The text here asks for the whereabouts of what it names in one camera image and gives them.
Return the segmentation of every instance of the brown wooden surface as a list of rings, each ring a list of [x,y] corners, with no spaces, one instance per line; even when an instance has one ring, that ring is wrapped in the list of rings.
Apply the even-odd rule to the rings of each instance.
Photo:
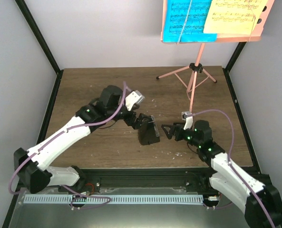
[[[81,139],[64,153],[52,165],[80,168],[145,168],[145,167],[199,167],[206,166],[196,154],[193,154],[184,141],[168,140],[160,128],[161,124],[181,121],[181,112],[188,111],[189,100],[186,89],[176,76],[156,80],[156,76],[178,69],[179,67],[137,67],[137,68],[84,68],[65,69],[62,77],[47,137],[65,125],[75,112],[93,98],[99,97],[102,89],[108,85],[123,87],[126,81],[132,89],[139,90],[146,98],[138,113],[153,114],[159,126],[161,142],[141,146],[137,131],[118,121],[113,127],[96,130]],[[232,158],[243,166],[251,166],[245,139],[231,99],[231,95],[221,67],[206,67],[217,84],[207,80],[196,88],[194,112],[205,109],[221,109],[231,118],[235,129],[235,141]],[[180,73],[188,82],[190,70]],[[214,140],[225,150],[231,143],[231,128],[227,119],[220,113],[207,113],[196,116],[195,120],[210,122]]]

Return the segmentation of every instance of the white wall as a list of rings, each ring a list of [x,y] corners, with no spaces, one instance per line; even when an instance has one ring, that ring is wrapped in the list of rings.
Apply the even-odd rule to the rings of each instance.
[[[0,0],[0,227],[13,153],[36,143],[55,76],[15,1]]]
[[[160,41],[163,0],[26,0],[61,69],[185,66],[199,44]],[[237,43],[208,44],[204,65],[226,66]]]
[[[245,46],[230,75],[260,167],[282,197],[282,1],[262,41]]]

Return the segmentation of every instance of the yellow paper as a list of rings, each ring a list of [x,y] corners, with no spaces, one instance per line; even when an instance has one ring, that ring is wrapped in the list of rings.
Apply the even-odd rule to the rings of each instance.
[[[213,0],[204,33],[250,35],[268,0]]]

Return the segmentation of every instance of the sheet music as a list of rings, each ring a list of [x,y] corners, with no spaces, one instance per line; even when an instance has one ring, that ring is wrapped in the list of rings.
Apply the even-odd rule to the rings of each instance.
[[[268,0],[212,0],[205,33],[250,35]]]
[[[180,42],[213,42],[217,34],[204,34],[204,24],[212,0],[193,0],[187,17],[187,23]],[[163,32],[164,42],[178,42],[190,0],[168,0],[165,26]]]

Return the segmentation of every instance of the blue paper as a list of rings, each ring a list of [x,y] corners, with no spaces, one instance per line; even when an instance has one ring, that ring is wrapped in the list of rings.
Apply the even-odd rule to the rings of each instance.
[[[182,33],[190,0],[168,0],[165,19],[164,42],[214,42],[217,34],[203,33],[212,0],[193,0],[187,23]]]

